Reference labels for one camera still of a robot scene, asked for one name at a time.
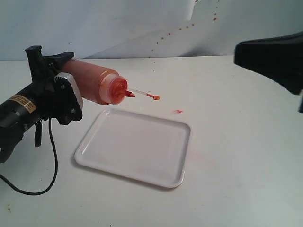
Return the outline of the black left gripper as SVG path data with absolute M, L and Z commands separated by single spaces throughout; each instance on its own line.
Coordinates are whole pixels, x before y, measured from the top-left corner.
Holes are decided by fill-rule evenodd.
M 30 46 L 25 52 L 32 78 L 29 91 L 33 94 L 35 105 L 40 108 L 41 119 L 47 120 L 53 117 L 54 112 L 54 77 L 74 57 L 74 52 L 43 56 L 41 46 Z

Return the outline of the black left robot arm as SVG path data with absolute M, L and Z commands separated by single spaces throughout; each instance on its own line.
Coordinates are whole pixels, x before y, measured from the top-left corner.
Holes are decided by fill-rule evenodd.
M 74 57 L 73 52 L 43 56 L 42 47 L 34 45 L 25 50 L 32 82 L 0 105 L 0 161 L 4 163 L 24 133 L 36 127 L 35 146 L 41 145 L 40 120 L 57 118 L 63 97 L 55 83 L 63 66 Z

